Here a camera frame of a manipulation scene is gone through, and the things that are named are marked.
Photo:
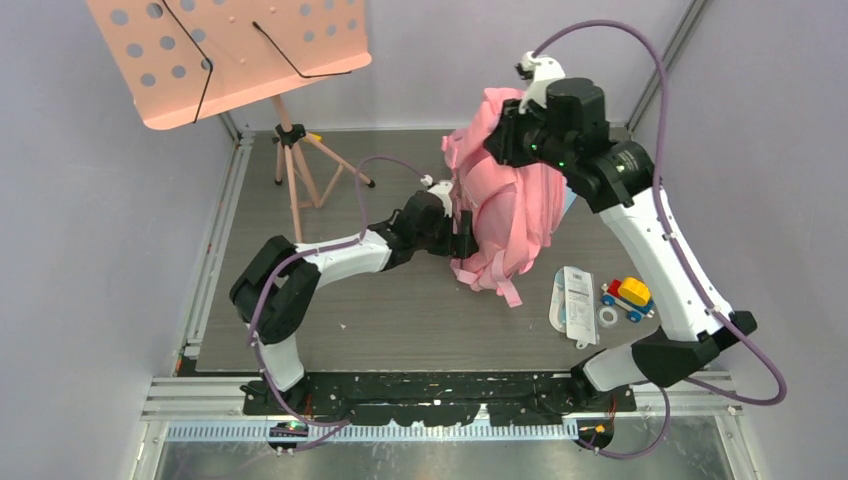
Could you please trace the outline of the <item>light blue thin notebook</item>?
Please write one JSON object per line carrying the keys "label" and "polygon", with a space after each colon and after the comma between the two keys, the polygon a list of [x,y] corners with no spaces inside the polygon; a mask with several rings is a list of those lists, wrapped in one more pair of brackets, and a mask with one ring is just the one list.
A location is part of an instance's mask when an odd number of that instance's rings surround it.
{"label": "light blue thin notebook", "polygon": [[563,212],[566,213],[576,199],[576,194],[568,187],[564,189],[564,205]]}

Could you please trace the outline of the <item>pink student backpack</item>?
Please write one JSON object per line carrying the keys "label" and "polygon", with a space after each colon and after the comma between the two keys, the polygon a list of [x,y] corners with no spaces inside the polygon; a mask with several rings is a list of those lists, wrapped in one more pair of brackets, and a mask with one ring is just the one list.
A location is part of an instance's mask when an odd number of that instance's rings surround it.
{"label": "pink student backpack", "polygon": [[441,149],[454,182],[454,212],[473,212],[479,251],[453,259],[456,279],[474,291],[493,290],[509,307],[522,304],[512,279],[529,271],[540,251],[551,245],[564,216],[566,179],[544,164],[512,168],[496,163],[483,148],[506,100],[519,89],[486,88],[470,124],[444,136]]}

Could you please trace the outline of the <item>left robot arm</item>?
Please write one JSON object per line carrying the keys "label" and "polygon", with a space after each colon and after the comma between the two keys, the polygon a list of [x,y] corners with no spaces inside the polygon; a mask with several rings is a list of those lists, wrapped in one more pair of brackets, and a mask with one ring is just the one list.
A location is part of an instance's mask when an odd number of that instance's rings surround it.
{"label": "left robot arm", "polygon": [[247,325],[248,342],[270,384],[270,403],[284,414],[305,405],[296,332],[319,289],[391,270],[418,251],[465,260],[478,250],[473,220],[470,209],[455,209],[448,194],[432,187],[415,192],[388,219],[334,242],[293,243],[282,235],[267,240],[232,285],[229,299]]}

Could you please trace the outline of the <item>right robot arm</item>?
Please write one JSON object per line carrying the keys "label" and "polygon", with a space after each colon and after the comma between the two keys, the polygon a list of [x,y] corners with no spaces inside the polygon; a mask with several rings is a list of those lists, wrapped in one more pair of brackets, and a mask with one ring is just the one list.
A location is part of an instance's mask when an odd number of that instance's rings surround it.
{"label": "right robot arm", "polygon": [[654,183],[655,161],[639,143],[611,139],[603,90],[585,78],[566,78],[543,95],[543,106],[503,101],[485,149],[501,165],[540,163],[561,173],[622,244],[660,316],[653,333],[571,369],[574,403],[591,411],[624,385],[670,387],[733,345],[748,345],[757,328],[753,314],[731,307],[696,261],[685,258],[687,243]]}

